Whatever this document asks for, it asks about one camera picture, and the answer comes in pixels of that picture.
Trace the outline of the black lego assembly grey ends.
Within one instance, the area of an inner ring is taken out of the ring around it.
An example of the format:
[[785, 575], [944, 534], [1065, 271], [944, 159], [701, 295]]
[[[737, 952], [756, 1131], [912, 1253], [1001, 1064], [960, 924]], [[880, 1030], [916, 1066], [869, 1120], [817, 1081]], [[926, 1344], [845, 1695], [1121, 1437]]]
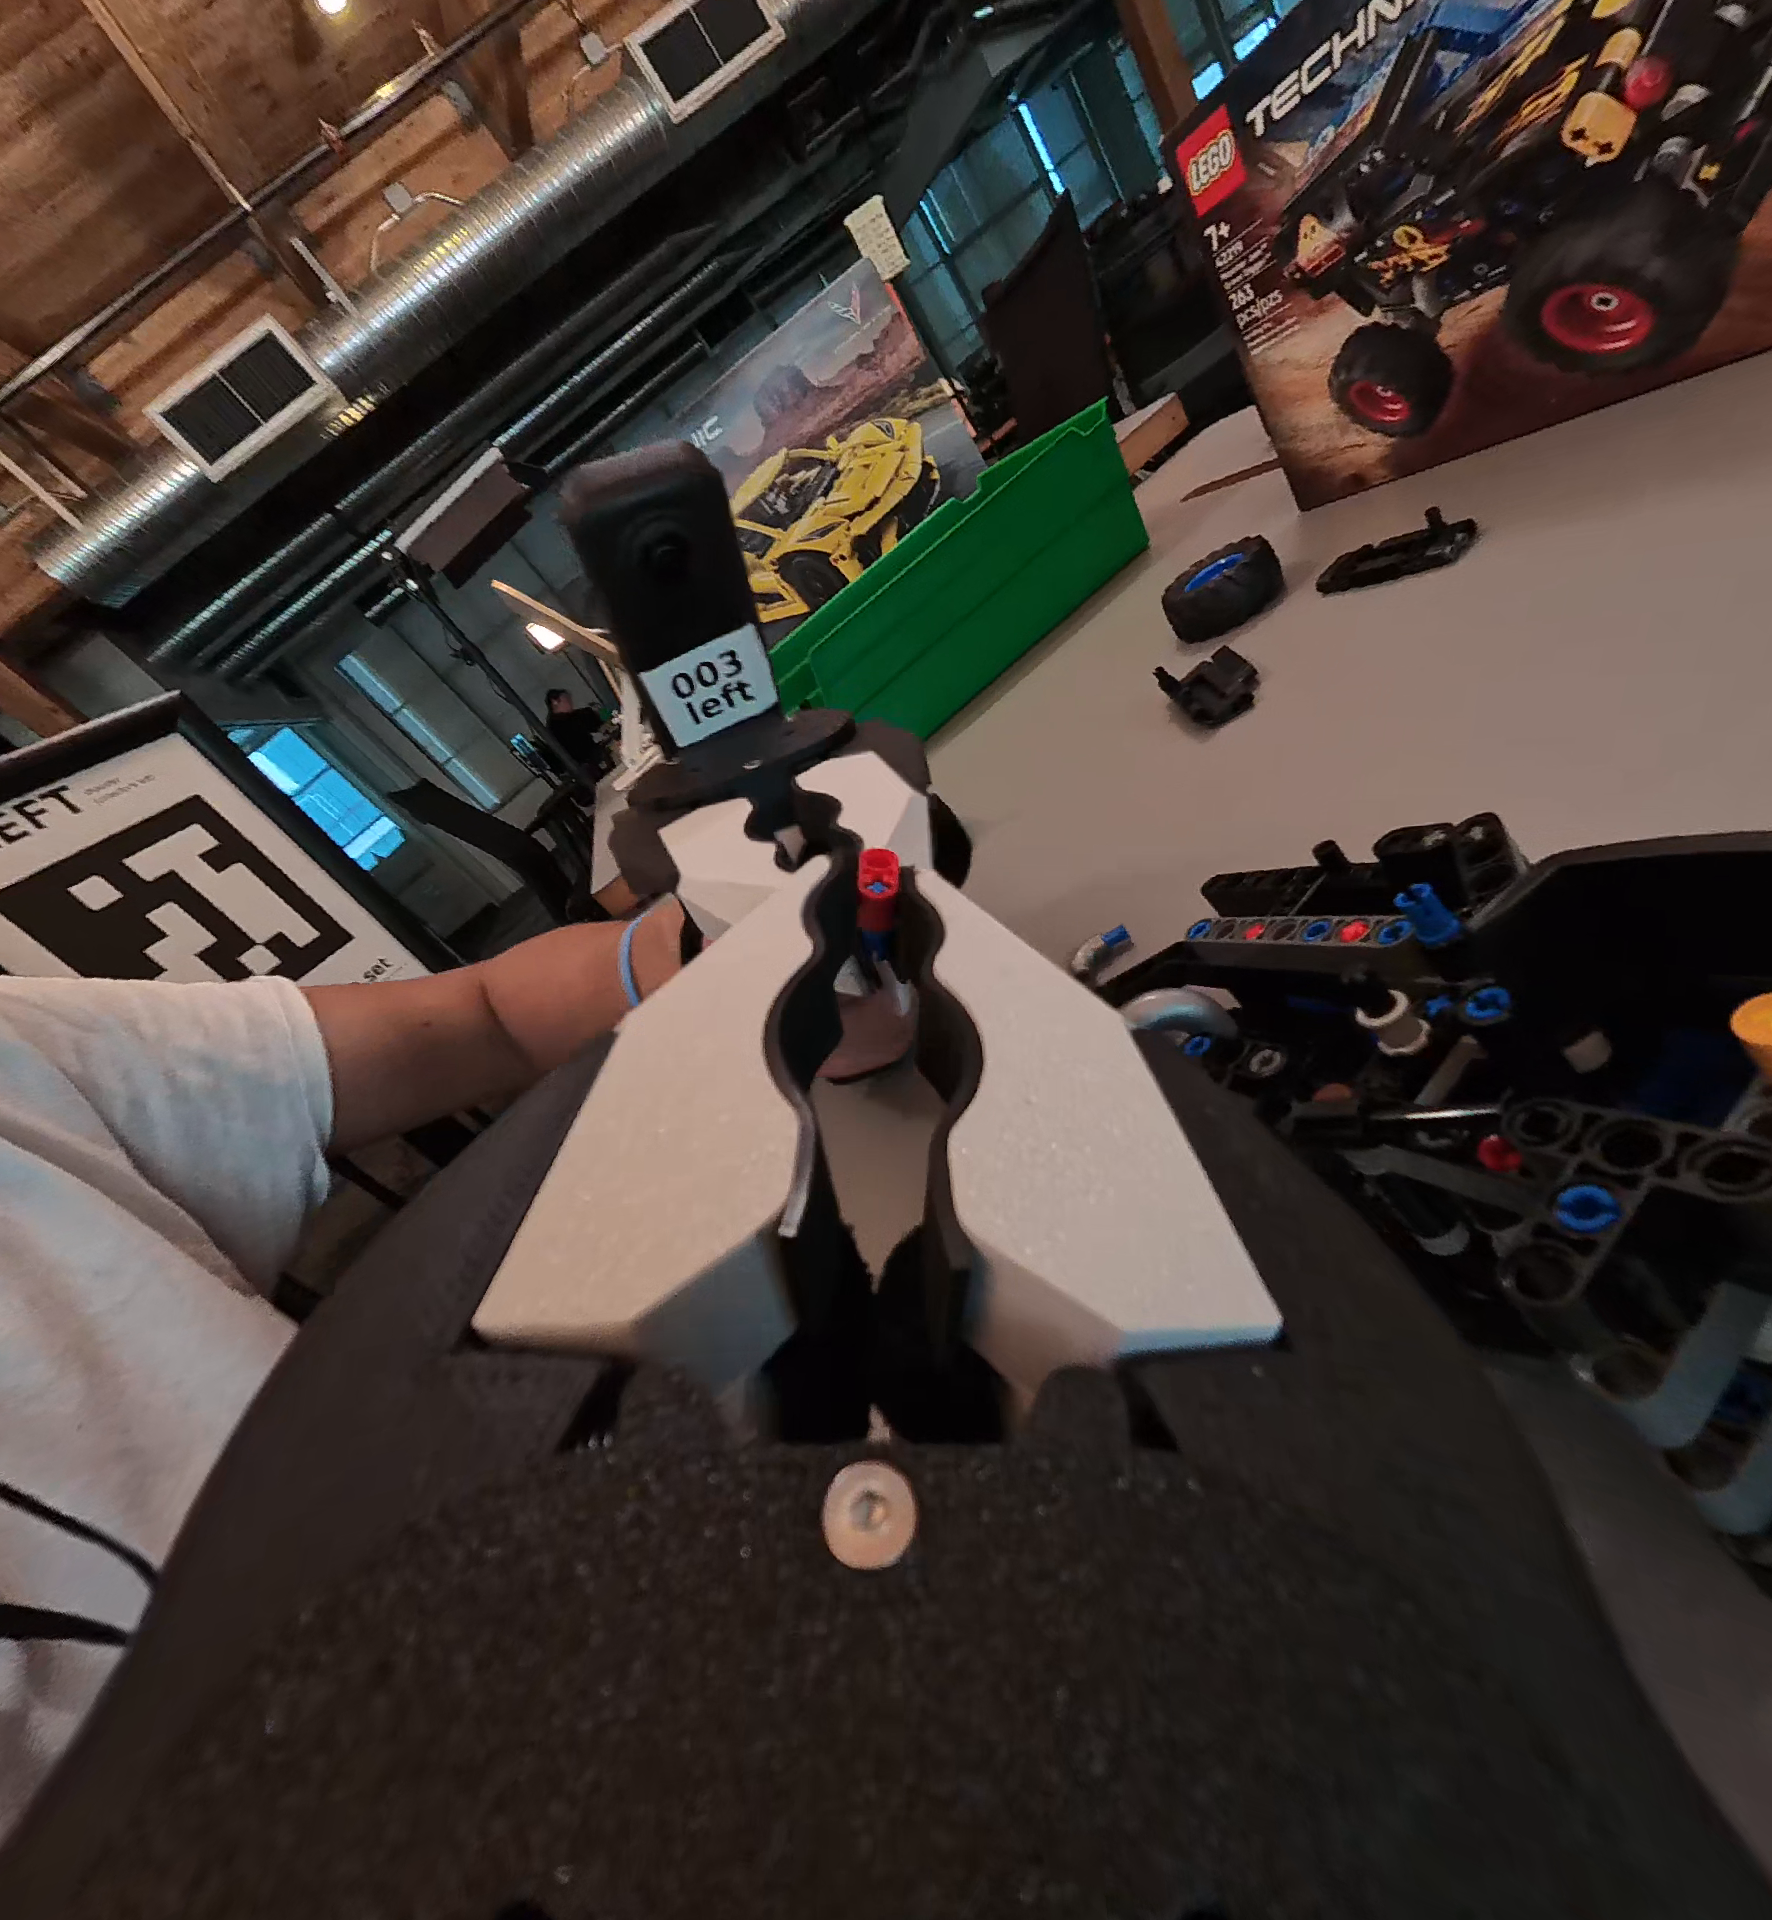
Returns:
[[1479, 532], [1478, 518], [1449, 518], [1438, 505], [1430, 505], [1417, 528], [1335, 556], [1319, 571], [1313, 589], [1317, 595], [1338, 595], [1443, 570], [1471, 550]]

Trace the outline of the yellow car toy box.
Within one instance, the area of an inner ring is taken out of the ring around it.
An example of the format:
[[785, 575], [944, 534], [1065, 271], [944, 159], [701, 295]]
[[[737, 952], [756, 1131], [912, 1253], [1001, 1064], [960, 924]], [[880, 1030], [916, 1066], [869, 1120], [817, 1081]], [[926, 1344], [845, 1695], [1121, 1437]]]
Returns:
[[862, 258], [681, 402], [723, 479], [764, 633], [780, 639], [984, 469], [954, 382]]

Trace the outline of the black lego wheel blue rim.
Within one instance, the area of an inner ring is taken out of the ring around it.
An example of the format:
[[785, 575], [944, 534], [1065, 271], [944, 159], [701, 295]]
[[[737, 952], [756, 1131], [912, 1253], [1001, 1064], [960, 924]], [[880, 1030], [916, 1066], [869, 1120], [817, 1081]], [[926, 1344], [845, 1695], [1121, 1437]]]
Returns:
[[1286, 578], [1269, 539], [1234, 539], [1186, 564], [1160, 608], [1179, 644], [1199, 646], [1245, 626], [1282, 599]]

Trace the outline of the blue wristband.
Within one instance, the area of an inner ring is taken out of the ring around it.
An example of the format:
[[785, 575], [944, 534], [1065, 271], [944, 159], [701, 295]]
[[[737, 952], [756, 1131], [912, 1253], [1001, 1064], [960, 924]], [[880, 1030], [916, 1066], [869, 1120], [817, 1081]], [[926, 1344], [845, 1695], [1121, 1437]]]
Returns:
[[664, 893], [624, 921], [614, 949], [616, 982], [628, 1012], [642, 1006], [681, 971], [685, 913], [675, 893]]

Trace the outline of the green plastic bin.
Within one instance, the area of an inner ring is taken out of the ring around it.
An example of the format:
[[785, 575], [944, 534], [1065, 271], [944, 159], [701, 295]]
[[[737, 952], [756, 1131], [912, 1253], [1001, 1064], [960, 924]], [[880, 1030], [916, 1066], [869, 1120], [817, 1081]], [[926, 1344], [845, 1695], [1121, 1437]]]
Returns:
[[788, 711], [921, 739], [1004, 678], [1149, 543], [1096, 402], [987, 466], [770, 647]]

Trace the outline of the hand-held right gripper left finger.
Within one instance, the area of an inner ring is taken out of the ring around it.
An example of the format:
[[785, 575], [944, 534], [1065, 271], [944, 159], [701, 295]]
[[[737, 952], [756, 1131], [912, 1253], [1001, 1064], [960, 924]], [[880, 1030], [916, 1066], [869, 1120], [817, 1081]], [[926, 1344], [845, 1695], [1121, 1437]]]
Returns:
[[471, 1311], [494, 1348], [727, 1394], [845, 1327], [812, 1085], [840, 1040], [845, 861], [807, 857], [625, 1014]]

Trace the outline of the partly built lego truck model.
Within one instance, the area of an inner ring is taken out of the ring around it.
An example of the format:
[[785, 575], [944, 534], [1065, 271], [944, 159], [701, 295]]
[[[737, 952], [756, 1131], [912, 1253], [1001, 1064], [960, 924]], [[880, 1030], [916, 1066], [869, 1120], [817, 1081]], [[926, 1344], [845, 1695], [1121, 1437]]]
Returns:
[[1209, 875], [1113, 1008], [1175, 1044], [1486, 1354], [1612, 1406], [1772, 1600], [1772, 830], [1528, 860], [1498, 813]]

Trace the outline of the black lego bracket assembly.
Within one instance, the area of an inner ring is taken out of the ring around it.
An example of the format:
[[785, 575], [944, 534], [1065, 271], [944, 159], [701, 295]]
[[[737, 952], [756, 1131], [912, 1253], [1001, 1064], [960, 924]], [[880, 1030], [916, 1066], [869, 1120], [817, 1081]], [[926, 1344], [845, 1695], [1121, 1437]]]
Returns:
[[1183, 674], [1155, 665], [1151, 681], [1188, 723], [1209, 731], [1255, 706], [1260, 671], [1253, 660], [1222, 641], [1207, 655], [1192, 662]]

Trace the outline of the small red grey lego assembly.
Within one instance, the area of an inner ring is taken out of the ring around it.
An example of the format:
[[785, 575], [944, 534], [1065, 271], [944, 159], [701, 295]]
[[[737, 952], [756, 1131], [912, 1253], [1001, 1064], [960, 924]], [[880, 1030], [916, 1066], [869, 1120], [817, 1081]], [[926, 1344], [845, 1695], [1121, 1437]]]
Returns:
[[916, 988], [898, 956], [901, 861], [887, 848], [856, 860], [856, 949], [833, 982], [840, 1038], [817, 1069], [829, 1085], [847, 1085], [898, 1066], [919, 1023]]

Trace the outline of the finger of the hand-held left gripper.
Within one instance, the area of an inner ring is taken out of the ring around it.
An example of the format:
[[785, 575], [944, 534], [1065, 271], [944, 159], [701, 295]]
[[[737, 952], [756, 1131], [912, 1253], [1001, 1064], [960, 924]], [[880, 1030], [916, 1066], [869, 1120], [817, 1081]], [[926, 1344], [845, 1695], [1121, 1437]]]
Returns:
[[780, 827], [777, 840], [756, 838], [752, 801], [729, 797], [694, 808], [664, 826], [674, 893], [681, 906], [685, 948], [699, 953], [729, 939], [735, 926], [753, 920], [761, 937], [791, 937], [791, 957], [812, 957], [803, 906], [815, 882], [815, 856], [802, 827]]
[[[891, 852], [901, 865], [932, 865], [930, 794], [871, 750], [827, 756], [794, 773], [794, 867], [812, 857], [827, 832], [863, 848]], [[812, 823], [809, 806], [833, 804], [829, 827]]]

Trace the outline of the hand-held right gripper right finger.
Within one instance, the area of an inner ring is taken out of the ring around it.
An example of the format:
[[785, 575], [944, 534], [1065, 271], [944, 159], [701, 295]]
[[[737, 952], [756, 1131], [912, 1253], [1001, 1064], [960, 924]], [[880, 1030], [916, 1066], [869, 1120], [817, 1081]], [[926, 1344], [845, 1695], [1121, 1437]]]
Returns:
[[898, 1245], [898, 1409], [998, 1424], [1065, 1367], [1269, 1345], [1283, 1310], [1129, 1021], [928, 869], [898, 956], [942, 1106]]

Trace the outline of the black white marker sign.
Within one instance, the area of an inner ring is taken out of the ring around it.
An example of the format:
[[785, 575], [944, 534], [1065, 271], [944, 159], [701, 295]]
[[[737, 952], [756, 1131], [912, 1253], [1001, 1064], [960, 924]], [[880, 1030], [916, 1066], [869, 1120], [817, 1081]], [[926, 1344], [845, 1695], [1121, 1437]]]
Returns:
[[0, 975], [369, 985], [456, 963], [177, 691], [0, 756]]

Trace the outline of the silver ventilation duct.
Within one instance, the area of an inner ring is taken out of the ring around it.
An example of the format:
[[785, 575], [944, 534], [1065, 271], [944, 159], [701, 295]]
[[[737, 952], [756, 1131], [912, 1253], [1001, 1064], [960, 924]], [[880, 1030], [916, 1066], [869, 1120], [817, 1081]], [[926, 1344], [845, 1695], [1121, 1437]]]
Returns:
[[180, 450], [143, 453], [129, 478], [86, 504], [82, 530], [59, 528], [32, 545], [38, 571], [89, 603], [123, 605], [824, 58], [874, 4], [759, 4], [766, 24], [752, 45], [677, 93], [652, 42], [685, 10], [664, 5], [625, 35], [612, 56], [616, 80], [573, 109], [562, 132], [459, 204], [417, 250], [381, 266], [347, 307], [301, 327], [297, 349], [336, 391], [336, 405], [303, 413], [225, 478], [203, 475]]

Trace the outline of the monster truck toy box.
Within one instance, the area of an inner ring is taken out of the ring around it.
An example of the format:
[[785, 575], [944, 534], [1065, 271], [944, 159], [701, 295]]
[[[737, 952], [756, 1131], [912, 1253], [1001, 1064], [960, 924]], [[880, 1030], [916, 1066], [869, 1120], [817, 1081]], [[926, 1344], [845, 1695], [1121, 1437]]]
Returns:
[[1772, 352], [1772, 2], [1293, 4], [1164, 158], [1302, 510]]

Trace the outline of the white air vent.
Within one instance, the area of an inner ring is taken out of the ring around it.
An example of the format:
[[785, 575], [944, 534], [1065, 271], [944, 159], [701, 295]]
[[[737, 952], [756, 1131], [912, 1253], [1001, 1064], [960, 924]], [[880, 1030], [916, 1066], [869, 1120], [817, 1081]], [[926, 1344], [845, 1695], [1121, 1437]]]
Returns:
[[274, 316], [154, 395], [141, 413], [210, 481], [266, 451], [300, 420], [337, 410], [345, 395]]
[[783, 42], [766, 2], [672, 2], [624, 35], [625, 60], [681, 123]]

